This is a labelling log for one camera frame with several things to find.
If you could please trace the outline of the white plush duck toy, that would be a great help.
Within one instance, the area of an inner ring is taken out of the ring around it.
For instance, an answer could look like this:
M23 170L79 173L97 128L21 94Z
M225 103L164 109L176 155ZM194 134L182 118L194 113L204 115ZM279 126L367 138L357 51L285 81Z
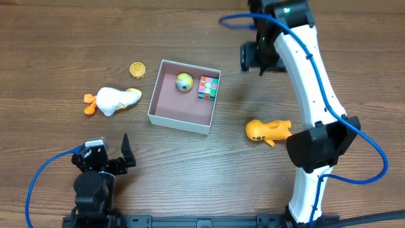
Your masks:
M128 88L126 91L119 91L111 87L102 87L96 95L84 95L84 103L89 104L84 113L93 115L98 108L106 117L110 117L115 111L136 104L141 97L142 92L138 89Z

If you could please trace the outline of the colourful puzzle cube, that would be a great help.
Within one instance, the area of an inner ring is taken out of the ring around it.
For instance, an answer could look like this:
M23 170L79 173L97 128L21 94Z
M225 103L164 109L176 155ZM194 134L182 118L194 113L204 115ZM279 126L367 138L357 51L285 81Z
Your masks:
M215 101L218 91L219 79L202 76L198 88L198 98Z

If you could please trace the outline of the orange rubber toy figure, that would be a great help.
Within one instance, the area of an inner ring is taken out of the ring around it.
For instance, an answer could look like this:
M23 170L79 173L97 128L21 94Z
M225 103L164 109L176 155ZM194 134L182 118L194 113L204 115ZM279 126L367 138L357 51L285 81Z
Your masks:
M251 120L246 124L246 136L252 141L264 141L274 147L275 141L286 140L292 135L290 120L275 120L263 123L258 119Z

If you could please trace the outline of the yellow ball with grey stripes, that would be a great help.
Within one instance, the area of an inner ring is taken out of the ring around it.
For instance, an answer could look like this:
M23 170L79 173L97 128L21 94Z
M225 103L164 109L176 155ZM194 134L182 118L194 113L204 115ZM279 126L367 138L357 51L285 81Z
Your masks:
M177 75L175 84L180 91L189 91L194 85L194 80L188 73L180 73Z

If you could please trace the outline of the small orange round wheel toy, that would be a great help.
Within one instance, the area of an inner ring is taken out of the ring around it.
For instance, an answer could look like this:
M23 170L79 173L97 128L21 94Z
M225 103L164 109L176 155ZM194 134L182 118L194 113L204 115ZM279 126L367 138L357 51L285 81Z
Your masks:
M129 67L130 74L136 79L143 78L146 74L146 67L141 62L134 62Z

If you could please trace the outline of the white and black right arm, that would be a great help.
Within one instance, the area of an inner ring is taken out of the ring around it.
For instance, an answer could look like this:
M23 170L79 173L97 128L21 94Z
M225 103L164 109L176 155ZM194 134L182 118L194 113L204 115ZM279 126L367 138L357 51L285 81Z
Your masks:
M292 199L280 221L281 227L308 227L336 222L321 212L323 190L318 178L330 174L357 134L338 122L338 117L360 127L358 117L347 116L328 79L318 47L315 20L307 1L248 1L251 13L270 16L291 29L284 32L264 19L254 19L256 40L240 47L240 67L286 71L296 94L303 130L286 140L287 152L296 166Z

